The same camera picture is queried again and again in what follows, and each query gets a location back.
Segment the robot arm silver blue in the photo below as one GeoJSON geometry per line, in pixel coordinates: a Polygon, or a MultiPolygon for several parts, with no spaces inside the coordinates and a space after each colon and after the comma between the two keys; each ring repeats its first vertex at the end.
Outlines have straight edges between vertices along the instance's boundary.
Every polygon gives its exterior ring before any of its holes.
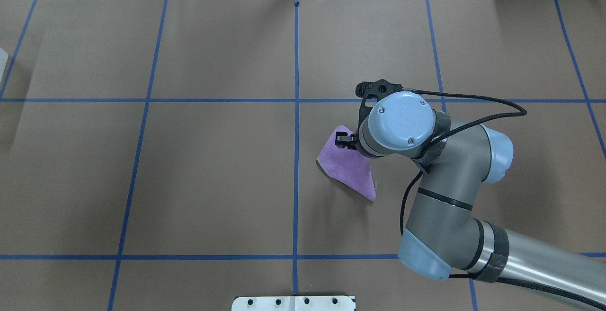
{"type": "Polygon", "coordinates": [[[509,137],[486,123],[525,116],[526,109],[510,100],[422,89],[365,87],[356,95],[357,131],[337,132],[335,145],[371,159],[400,154],[419,169],[415,200],[400,223],[398,257],[407,268],[440,281],[458,269],[474,281],[605,309],[604,265],[472,216],[479,188],[500,181],[513,161],[509,137]],[[511,112],[467,122],[435,110],[423,95],[486,100],[511,112]]]}

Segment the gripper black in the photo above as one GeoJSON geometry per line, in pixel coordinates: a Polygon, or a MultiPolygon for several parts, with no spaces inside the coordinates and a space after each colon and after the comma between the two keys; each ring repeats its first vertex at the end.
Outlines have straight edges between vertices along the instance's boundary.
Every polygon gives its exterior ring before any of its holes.
{"type": "Polygon", "coordinates": [[[339,149],[347,149],[349,151],[357,151],[362,156],[367,156],[358,134],[348,132],[335,132],[335,143],[339,149]]]}

